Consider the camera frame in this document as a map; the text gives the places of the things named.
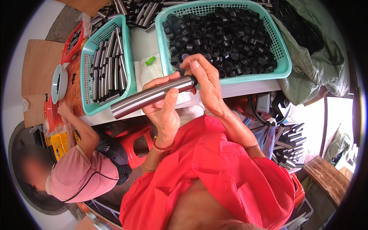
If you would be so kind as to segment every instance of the black cable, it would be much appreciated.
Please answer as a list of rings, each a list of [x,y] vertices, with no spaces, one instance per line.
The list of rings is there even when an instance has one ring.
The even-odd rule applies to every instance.
[[[75,194],[74,196],[72,196],[71,198],[69,198],[69,199],[67,199],[66,201],[61,201],[61,202],[68,202],[68,201],[70,201],[71,199],[73,199],[74,197],[76,197],[83,189],[84,189],[84,187],[86,187],[86,185],[88,184],[88,182],[90,181],[90,179],[92,178],[92,176],[94,175],[94,174],[96,174],[96,173],[98,173],[98,174],[100,174],[101,176],[104,176],[104,177],[106,177],[107,179],[110,179],[110,180],[119,180],[119,179],[112,179],[112,178],[110,178],[110,177],[107,177],[107,176],[105,176],[105,175],[103,175],[103,174],[101,174],[100,172],[94,172],[94,173],[92,173],[92,175],[89,177],[89,179],[88,179],[88,181],[84,184],[84,186],[81,188],[81,190],[79,190],[78,192],[77,192],[77,194]]]

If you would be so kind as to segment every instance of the white bowl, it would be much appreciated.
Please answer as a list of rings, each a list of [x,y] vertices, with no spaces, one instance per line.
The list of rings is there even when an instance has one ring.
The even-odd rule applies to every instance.
[[[51,96],[52,103],[54,105],[64,98],[65,93],[67,92],[68,87],[68,71],[61,67],[61,65],[57,65],[54,76],[52,77],[52,86],[51,86]]]

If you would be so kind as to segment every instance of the hand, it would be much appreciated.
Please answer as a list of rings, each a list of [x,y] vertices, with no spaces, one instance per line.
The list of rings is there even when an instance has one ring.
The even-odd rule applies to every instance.
[[[152,88],[155,85],[159,85],[179,77],[179,72],[176,72],[166,77],[153,79],[149,83],[145,84],[142,90]],[[156,139],[157,147],[169,147],[173,143],[175,135],[180,127],[179,115],[175,111],[178,94],[178,89],[170,89],[164,100],[142,108],[143,112],[158,130],[158,136]]]
[[[60,102],[59,108],[57,109],[57,113],[60,114],[64,124],[69,124],[67,117],[73,114],[73,110],[68,106],[68,104],[64,101]]]
[[[194,75],[201,87],[199,95],[203,105],[216,117],[228,110],[221,96],[218,70],[201,54],[186,57],[180,66],[185,74]]]

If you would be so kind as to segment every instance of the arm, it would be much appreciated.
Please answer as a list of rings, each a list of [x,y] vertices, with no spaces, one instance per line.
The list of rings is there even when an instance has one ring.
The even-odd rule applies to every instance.
[[[165,83],[169,80],[180,77],[179,72],[169,76],[156,78],[143,86],[143,90],[149,89],[155,85]],[[147,117],[156,126],[158,135],[156,146],[159,148],[169,147],[175,138],[180,126],[179,115],[175,111],[175,104],[179,91],[171,89],[167,92],[164,100],[144,107],[142,110]],[[142,174],[156,171],[159,163],[168,155],[169,151],[161,152],[152,148],[143,164]]]
[[[77,129],[81,136],[81,141],[78,145],[83,150],[87,158],[90,159],[97,147],[98,141],[100,140],[98,134],[89,124],[74,115],[66,102],[61,102],[57,112]]]
[[[68,138],[68,149],[72,149],[74,146],[77,145],[77,141],[75,140],[74,136],[74,129],[71,123],[66,125],[67,128],[67,138]]]
[[[191,74],[197,78],[201,87],[199,94],[203,105],[221,121],[231,140],[243,146],[251,159],[264,157],[254,134],[224,103],[218,70],[201,54],[187,57],[180,68],[186,68],[185,74]]]

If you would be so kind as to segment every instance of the wooden board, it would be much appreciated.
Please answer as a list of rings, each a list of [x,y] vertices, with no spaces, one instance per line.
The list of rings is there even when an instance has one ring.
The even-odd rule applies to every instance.
[[[22,96],[51,93],[52,77],[60,64],[64,43],[30,39],[22,69]]]
[[[68,71],[68,88],[65,93],[64,100],[73,108],[74,114],[77,117],[85,115],[82,106],[81,85],[80,85],[80,68],[81,68],[81,53],[67,66]]]
[[[95,230],[96,227],[93,225],[92,220],[85,216],[74,228],[74,230]]]
[[[68,6],[76,8],[91,17],[96,16],[99,9],[103,7],[106,3],[109,3],[109,0],[57,0],[61,3],[64,3]]]
[[[24,112],[24,126],[26,128],[43,124],[45,117],[43,116],[43,105],[45,104],[45,94],[36,94],[24,96],[29,103],[29,110]]]
[[[305,164],[304,170],[326,191],[334,206],[339,207],[349,186],[349,180],[320,156]]]

